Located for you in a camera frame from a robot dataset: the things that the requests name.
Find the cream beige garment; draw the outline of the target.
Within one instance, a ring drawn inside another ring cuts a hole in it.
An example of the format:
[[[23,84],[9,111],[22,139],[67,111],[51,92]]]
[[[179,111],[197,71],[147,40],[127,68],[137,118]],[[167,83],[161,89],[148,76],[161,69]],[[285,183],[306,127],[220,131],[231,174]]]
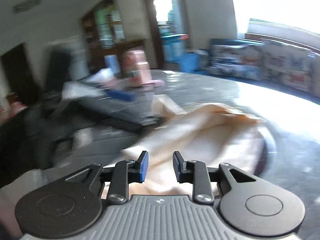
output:
[[[223,103],[202,103],[181,108],[167,95],[153,98],[151,111],[164,118],[164,124],[121,150],[116,161],[137,159],[149,153],[144,183],[129,185],[129,194],[192,195],[192,185],[176,180],[172,154],[180,152],[185,160],[204,162],[207,167],[232,164],[254,173],[264,140],[258,129],[263,120]]]

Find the black smartphone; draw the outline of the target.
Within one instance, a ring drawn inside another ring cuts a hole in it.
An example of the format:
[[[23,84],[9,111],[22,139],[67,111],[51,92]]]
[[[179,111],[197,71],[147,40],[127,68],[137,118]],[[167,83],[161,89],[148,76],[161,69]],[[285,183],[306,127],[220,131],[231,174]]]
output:
[[[127,105],[107,98],[82,97],[73,100],[73,106],[91,121],[136,134],[155,128],[160,123],[160,118],[140,112],[135,104]]]

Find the white tissue box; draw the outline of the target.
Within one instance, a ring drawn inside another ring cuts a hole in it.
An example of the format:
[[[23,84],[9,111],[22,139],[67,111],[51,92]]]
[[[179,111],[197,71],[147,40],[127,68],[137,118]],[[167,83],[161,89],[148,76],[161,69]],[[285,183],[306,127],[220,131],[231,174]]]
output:
[[[65,82],[62,89],[62,99],[72,100],[82,97],[99,97],[106,95],[106,91],[116,81],[110,68],[100,70],[94,75],[78,81]]]

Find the white refrigerator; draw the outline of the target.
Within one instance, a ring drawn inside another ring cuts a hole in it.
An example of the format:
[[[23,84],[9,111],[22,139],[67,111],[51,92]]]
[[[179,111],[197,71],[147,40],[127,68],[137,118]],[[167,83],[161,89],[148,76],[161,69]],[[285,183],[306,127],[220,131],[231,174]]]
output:
[[[90,75],[87,64],[87,51],[81,36],[71,36],[49,43],[51,46],[58,46],[71,52],[71,65],[68,74],[72,80],[81,80]]]

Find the pink cartoon water bottle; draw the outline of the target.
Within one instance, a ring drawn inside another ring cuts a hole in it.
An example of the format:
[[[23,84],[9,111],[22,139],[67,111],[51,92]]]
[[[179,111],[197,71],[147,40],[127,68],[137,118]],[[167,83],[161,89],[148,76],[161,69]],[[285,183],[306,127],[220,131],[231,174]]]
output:
[[[142,87],[152,80],[150,65],[143,50],[126,51],[121,62],[130,87]]]

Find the dark wooden display cabinet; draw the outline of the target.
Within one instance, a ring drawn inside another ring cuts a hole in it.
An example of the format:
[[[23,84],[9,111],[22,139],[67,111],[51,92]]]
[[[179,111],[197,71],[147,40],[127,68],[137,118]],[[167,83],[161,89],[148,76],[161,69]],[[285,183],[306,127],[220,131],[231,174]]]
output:
[[[126,37],[116,0],[98,2],[81,18],[81,26],[91,72],[96,73],[107,67],[106,57],[114,55],[122,73],[124,53],[130,49],[144,48],[145,38]]]

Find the left butterfly cushion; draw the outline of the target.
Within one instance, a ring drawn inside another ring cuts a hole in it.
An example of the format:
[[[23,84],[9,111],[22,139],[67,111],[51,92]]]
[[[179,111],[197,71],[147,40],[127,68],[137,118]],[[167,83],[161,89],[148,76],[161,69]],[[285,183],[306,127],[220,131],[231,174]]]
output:
[[[260,80],[263,62],[261,45],[213,45],[209,74]]]

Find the butterfly cushion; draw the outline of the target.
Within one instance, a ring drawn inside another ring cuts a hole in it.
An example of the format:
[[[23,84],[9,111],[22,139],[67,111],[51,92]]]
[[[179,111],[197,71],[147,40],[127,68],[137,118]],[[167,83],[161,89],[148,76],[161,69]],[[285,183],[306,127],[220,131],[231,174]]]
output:
[[[260,80],[263,62],[261,45],[213,45],[209,74]]]
[[[291,44],[264,40],[264,78],[308,92],[311,86],[313,52]]]

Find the blue sofa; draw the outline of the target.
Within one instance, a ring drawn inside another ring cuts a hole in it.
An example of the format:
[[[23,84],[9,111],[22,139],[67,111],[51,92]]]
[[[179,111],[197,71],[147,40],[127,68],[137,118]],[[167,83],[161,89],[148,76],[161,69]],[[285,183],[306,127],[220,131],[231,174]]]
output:
[[[263,77],[263,44],[214,38],[207,49],[189,52],[177,63],[185,73],[258,81]]]

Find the blue plastic cabinet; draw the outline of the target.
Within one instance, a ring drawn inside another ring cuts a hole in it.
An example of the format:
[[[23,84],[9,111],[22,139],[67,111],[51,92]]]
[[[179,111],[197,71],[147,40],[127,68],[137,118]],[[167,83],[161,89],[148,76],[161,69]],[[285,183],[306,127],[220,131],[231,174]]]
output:
[[[171,34],[161,37],[164,61],[170,62],[185,54],[184,41],[189,36],[187,34]]]

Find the middle butterfly cushion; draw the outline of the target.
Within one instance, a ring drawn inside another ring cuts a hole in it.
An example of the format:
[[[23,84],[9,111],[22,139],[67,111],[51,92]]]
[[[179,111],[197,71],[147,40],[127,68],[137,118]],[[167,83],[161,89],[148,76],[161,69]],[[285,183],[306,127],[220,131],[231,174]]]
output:
[[[291,44],[264,40],[264,78],[308,92],[311,86],[313,52]]]

